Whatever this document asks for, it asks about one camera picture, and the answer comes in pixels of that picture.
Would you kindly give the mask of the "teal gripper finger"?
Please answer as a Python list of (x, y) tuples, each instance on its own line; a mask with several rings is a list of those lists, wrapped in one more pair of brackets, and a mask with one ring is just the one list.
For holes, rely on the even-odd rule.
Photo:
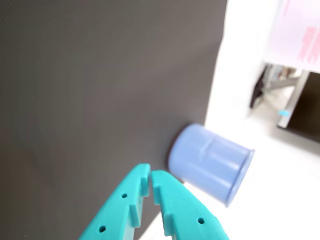
[(136, 165), (116, 187), (80, 240), (132, 240), (141, 226), (143, 201), (149, 196), (151, 167)]
[(151, 172), (154, 204), (160, 206), (164, 235), (173, 240), (227, 240), (218, 219), (174, 176)]

